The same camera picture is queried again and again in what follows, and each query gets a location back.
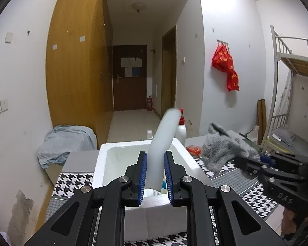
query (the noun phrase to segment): metal screw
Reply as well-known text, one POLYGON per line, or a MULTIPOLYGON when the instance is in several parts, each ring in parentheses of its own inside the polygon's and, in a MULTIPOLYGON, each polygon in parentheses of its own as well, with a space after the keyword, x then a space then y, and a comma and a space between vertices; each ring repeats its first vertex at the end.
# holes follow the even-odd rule
POLYGON ((220 187, 220 189, 223 191, 223 192, 230 192, 231 191, 231 187, 228 186, 228 185, 222 185, 220 187))
POLYGON ((184 176, 183 177, 183 181, 184 182, 191 182, 193 179, 192 179, 192 177, 191 176, 184 176))
POLYGON ((88 185, 83 186, 83 187, 81 188, 81 191, 82 191, 83 193, 87 193, 87 192, 91 191, 91 187, 88 186, 88 185))
POLYGON ((120 181, 120 182, 128 182, 129 181, 129 177, 128 176, 122 176, 122 177, 120 177, 118 180, 120 181))

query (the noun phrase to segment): doorway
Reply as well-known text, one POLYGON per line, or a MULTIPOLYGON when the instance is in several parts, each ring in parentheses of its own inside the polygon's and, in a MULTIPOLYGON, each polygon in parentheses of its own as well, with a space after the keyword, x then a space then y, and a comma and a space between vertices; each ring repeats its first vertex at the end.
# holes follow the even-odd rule
POLYGON ((113 46, 114 111, 146 109, 147 46, 113 46))
POLYGON ((161 117, 175 107, 177 82, 177 35, 176 26, 162 37, 162 98, 161 117))

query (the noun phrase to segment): red bag with yellow text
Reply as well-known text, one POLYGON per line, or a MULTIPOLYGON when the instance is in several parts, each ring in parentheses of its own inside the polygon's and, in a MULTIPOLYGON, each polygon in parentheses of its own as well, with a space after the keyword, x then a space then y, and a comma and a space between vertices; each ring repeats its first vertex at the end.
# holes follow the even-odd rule
POLYGON ((217 47, 212 57, 212 66, 225 73, 229 73, 234 69, 233 58, 224 44, 217 47))
POLYGON ((231 90, 238 90, 239 91, 239 86, 238 86, 238 75, 233 70, 232 73, 227 74, 227 89, 228 91, 231 90))

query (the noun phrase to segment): styrofoam box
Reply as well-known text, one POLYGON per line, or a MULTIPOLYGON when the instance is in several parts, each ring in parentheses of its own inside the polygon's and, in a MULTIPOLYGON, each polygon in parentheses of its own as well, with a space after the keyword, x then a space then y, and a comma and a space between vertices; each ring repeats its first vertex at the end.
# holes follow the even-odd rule
MULTIPOLYGON (((112 180, 123 176, 128 166, 137 163, 140 151, 148 152, 150 143, 151 140, 103 144, 100 147, 92 187, 108 185, 112 180)), ((209 178, 176 138, 169 150, 174 162, 182 165, 187 175, 211 186, 209 178)), ((185 230, 186 207, 172 207, 167 194, 144 197, 140 207, 125 208, 125 241, 162 237, 185 230)))

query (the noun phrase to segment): red fire extinguisher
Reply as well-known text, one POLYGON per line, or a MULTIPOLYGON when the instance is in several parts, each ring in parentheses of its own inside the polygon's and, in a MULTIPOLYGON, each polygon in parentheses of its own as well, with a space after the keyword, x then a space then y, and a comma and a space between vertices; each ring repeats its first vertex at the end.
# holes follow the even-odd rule
POLYGON ((153 101, 152 96, 147 97, 147 111, 152 111, 153 101))

